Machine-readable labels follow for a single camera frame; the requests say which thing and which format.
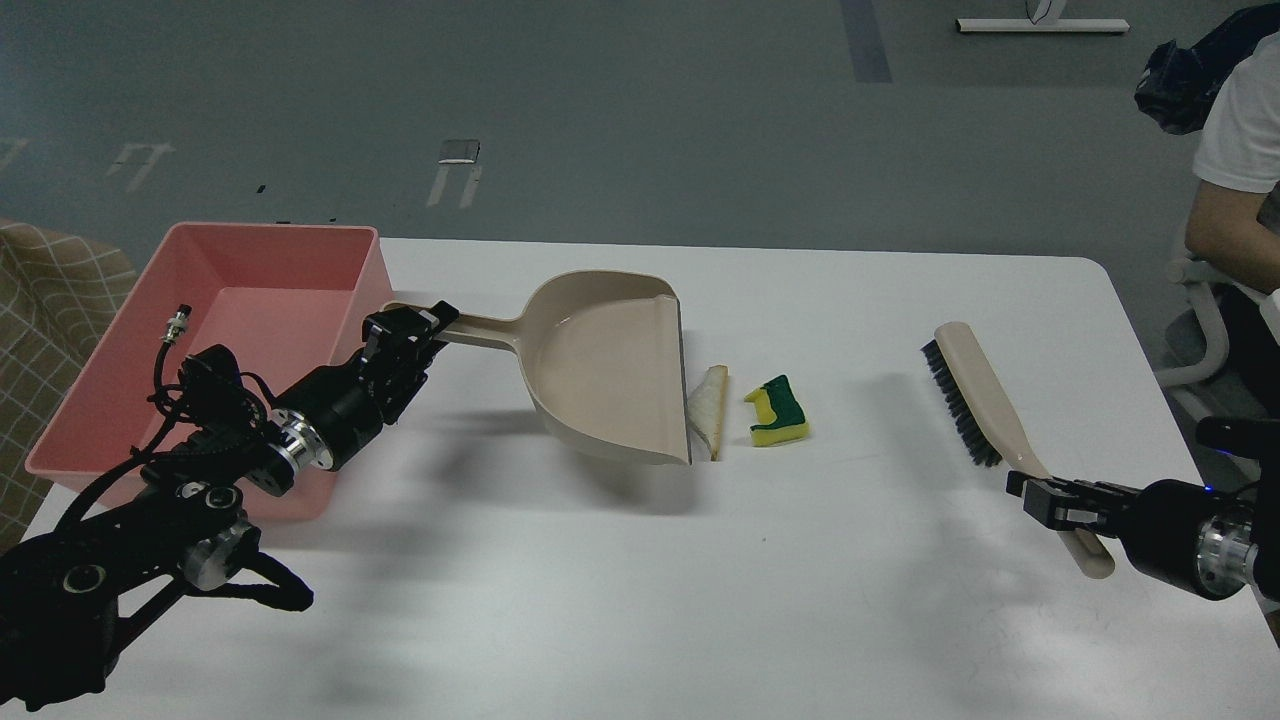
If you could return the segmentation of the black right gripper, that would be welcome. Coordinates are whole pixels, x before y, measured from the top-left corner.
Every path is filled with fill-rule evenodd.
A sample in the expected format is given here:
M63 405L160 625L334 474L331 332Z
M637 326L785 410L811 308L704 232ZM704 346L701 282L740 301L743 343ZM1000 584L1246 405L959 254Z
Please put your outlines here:
M1057 495L1025 495L1030 487ZM1201 568L1204 528L1229 507L1228 496L1181 480L1157 480L1137 491L1105 482L1006 475L1006 492L1051 530L1088 530L1120 539L1132 566L1156 580L1206 600L1220 601L1231 589Z

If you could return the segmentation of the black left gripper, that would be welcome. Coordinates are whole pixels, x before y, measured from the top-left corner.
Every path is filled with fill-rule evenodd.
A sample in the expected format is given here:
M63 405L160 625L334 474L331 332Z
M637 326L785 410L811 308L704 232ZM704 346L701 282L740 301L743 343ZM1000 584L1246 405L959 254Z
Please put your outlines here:
M276 413L311 443L310 462L317 468L340 470L394 425L448 345L442 333L460 318L454 306L404 306L364 319L361 357L320 366L276 397Z

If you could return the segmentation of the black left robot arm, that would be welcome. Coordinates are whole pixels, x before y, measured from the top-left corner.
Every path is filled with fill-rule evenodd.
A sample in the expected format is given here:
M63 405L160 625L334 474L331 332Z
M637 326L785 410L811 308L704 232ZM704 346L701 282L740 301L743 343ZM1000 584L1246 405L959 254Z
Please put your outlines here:
M3 555L3 700L31 711L105 688L122 652L186 597L301 612L306 583L260 546L243 482L273 497L307 469L337 471L394 424L460 319L447 302L364 320L362 345L280 395L244 386L214 345L165 382L191 307L166 324L148 396L163 423L92 480L55 527Z

